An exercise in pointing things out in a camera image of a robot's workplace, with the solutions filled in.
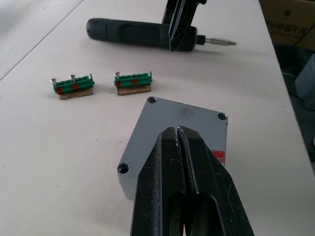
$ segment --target wooden base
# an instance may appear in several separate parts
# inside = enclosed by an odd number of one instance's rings
[[[129,87],[129,88],[118,88],[117,89],[117,94],[119,96],[142,93],[142,92],[151,92],[151,85],[136,86],[136,87]]]
[[[75,92],[59,94],[59,99],[70,99],[74,97],[84,97],[84,96],[89,96],[89,95],[93,95],[92,88],[86,88],[86,89],[78,90]]]

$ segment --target metal shaft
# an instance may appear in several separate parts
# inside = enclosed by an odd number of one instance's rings
[[[205,43],[211,43],[222,46],[236,45],[236,42],[223,38],[206,38]]]

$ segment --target white tabletop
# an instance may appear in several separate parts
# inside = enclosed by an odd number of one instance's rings
[[[193,26],[235,47],[193,53],[88,38],[92,17],[161,22],[166,0],[85,0],[0,82],[0,235],[129,235],[116,166],[148,96],[229,115],[226,169],[256,236],[314,234],[315,178],[257,0],[209,0]],[[117,96],[114,72],[152,71]],[[49,80],[92,73],[94,95]]]

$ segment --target screw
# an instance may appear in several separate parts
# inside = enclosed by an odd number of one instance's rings
[[[75,75],[70,75],[70,79],[71,79],[71,81],[74,82],[74,81],[76,81],[77,78],[75,77]]]
[[[57,82],[56,82],[56,79],[55,79],[55,78],[52,78],[52,79],[50,80],[50,82],[51,82],[53,85],[57,85]]]

